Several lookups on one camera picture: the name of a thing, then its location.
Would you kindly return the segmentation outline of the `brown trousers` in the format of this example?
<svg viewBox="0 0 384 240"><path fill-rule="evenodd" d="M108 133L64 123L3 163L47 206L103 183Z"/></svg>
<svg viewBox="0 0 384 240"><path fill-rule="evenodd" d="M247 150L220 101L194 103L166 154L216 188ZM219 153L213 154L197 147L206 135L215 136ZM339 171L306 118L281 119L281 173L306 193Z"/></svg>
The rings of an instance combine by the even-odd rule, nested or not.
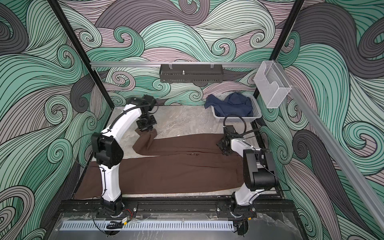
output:
<svg viewBox="0 0 384 240"><path fill-rule="evenodd" d="M224 155L223 134L157 138L144 132L133 145L140 158L123 159L105 171L91 162L75 193L76 200L106 197L113 187L122 195L190 194L239 188L244 183L243 159Z"/></svg>

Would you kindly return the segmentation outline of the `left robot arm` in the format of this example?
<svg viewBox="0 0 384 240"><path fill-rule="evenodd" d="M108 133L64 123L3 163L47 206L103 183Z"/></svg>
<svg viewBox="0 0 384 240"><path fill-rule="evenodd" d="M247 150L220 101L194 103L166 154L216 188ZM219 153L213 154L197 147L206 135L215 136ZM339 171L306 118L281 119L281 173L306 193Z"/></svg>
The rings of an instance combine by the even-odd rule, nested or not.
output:
<svg viewBox="0 0 384 240"><path fill-rule="evenodd" d="M124 156L120 141L134 123L142 132L153 129L157 124L150 112L157 104L154 97L144 95L141 98L129 98L126 103L109 126L91 136L93 156L102 177L101 204L113 217L120 216L124 208L119 183L119 167Z"/></svg>

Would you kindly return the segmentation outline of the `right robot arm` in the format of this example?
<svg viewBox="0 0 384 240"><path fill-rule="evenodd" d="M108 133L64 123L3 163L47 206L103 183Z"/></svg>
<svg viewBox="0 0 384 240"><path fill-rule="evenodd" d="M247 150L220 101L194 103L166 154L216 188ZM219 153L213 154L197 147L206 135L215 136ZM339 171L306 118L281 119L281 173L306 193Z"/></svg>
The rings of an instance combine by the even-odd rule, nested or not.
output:
<svg viewBox="0 0 384 240"><path fill-rule="evenodd" d="M239 134L234 126L224 126L224 136L217 146L226 156L237 153L243 158L243 185L234 193L234 207L248 207L265 191L274 188L278 183L274 171L267 166L266 153L260 147L246 143L244 132Z"/></svg>

